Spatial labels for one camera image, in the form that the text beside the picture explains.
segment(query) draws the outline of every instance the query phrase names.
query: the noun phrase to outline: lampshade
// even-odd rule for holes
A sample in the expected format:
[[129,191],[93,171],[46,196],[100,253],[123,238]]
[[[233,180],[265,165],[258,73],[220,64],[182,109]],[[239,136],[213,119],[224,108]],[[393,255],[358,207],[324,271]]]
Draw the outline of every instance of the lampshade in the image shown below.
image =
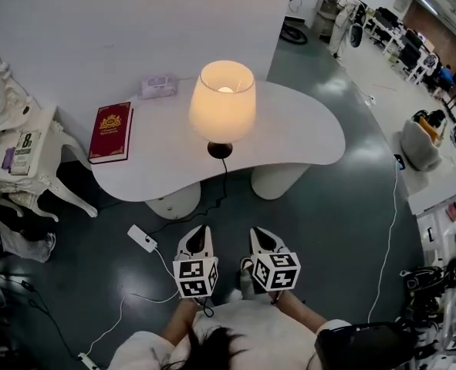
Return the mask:
[[233,143],[252,129],[255,114],[255,80],[250,69],[228,60],[202,69],[189,113],[200,136],[212,143]]

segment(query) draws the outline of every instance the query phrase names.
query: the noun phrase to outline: cabinet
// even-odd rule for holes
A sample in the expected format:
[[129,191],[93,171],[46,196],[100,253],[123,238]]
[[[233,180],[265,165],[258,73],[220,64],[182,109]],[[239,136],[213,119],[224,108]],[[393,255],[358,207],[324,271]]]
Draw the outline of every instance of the cabinet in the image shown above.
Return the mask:
[[339,10],[337,3],[339,0],[319,0],[316,6],[316,14],[313,19],[312,33],[319,39],[329,42],[333,34],[334,22],[336,21]]

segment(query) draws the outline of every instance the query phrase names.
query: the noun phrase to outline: ceiling light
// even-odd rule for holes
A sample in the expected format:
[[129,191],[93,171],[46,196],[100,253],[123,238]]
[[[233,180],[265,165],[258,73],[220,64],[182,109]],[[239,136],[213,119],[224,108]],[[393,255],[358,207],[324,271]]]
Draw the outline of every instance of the ceiling light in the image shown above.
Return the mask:
[[426,0],[421,0],[421,2],[423,2],[423,4],[425,4],[427,6],[427,8],[432,11],[435,15],[438,15],[438,12],[435,11],[435,9],[430,5],[428,4],[428,2]]

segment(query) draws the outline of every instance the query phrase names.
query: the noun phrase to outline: power strip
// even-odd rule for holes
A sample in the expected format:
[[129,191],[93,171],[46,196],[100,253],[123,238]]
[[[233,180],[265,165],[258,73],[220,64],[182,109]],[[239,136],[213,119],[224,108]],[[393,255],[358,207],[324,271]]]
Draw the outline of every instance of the power strip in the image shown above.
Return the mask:
[[83,352],[79,354],[79,358],[82,360],[82,363],[89,369],[89,370],[100,370],[99,367]]

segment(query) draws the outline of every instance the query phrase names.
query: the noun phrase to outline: white chair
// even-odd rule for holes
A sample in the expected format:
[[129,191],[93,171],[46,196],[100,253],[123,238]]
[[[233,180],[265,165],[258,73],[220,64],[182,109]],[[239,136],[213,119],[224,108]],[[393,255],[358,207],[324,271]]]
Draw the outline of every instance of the white chair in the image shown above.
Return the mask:
[[419,171],[433,171],[442,163],[440,152],[428,133],[412,119],[404,123],[400,146],[406,158]]

